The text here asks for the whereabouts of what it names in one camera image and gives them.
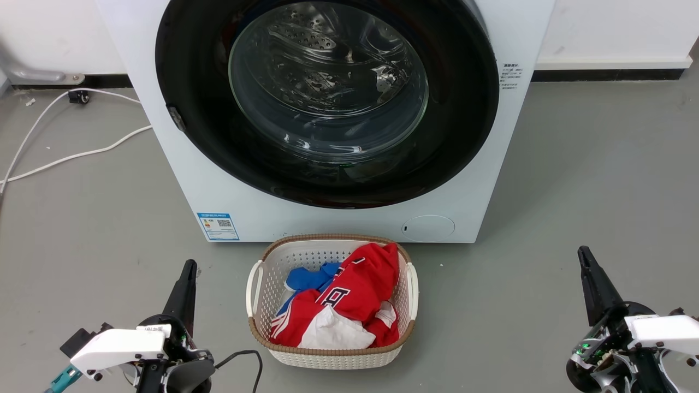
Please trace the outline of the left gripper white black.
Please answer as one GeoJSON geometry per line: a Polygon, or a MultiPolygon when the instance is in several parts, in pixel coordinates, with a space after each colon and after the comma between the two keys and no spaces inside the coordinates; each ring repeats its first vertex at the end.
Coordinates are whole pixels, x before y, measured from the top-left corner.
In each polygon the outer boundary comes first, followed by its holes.
{"type": "Polygon", "coordinates": [[[163,310],[134,329],[104,323],[99,332],[79,329],[61,351],[70,364],[60,373],[60,392],[81,377],[98,382],[119,368],[137,392],[210,392],[216,371],[194,336],[198,265],[187,260],[163,310]]]}

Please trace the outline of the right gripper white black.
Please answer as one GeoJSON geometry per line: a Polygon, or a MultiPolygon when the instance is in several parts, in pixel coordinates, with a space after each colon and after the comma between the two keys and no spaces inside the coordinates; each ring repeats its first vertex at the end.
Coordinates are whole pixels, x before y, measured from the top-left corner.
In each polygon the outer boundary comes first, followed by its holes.
{"type": "Polygon", "coordinates": [[[623,298],[589,247],[579,247],[578,260],[591,330],[566,363],[570,383],[581,392],[686,392],[672,380],[665,361],[677,353],[697,366],[697,319],[631,315],[631,307],[609,310],[623,298]]]}

